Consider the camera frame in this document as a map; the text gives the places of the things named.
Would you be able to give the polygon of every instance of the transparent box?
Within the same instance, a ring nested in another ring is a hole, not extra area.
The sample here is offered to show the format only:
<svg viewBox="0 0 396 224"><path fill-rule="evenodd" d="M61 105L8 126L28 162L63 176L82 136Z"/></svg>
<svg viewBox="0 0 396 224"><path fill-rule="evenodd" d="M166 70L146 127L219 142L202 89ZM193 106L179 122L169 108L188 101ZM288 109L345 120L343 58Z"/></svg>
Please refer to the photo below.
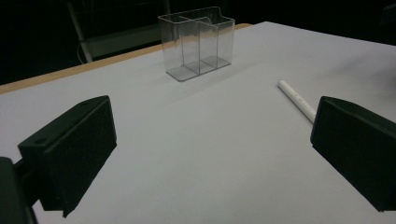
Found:
<svg viewBox="0 0 396 224"><path fill-rule="evenodd" d="M178 81L200 76L233 57L235 20L206 7L158 17L166 73Z"/></svg>

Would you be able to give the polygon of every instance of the white table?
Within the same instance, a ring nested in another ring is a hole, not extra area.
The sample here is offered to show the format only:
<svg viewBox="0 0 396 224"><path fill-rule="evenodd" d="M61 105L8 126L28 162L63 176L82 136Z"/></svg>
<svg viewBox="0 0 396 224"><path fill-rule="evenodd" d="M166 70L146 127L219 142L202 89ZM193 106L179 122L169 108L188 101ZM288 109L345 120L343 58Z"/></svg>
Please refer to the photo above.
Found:
<svg viewBox="0 0 396 224"><path fill-rule="evenodd" d="M0 156L109 95L118 146L67 219L36 203L40 224L395 223L312 148L281 78L314 108L326 95L396 121L396 47L264 22L235 31L231 65L186 82L155 51L0 95Z"/></svg>

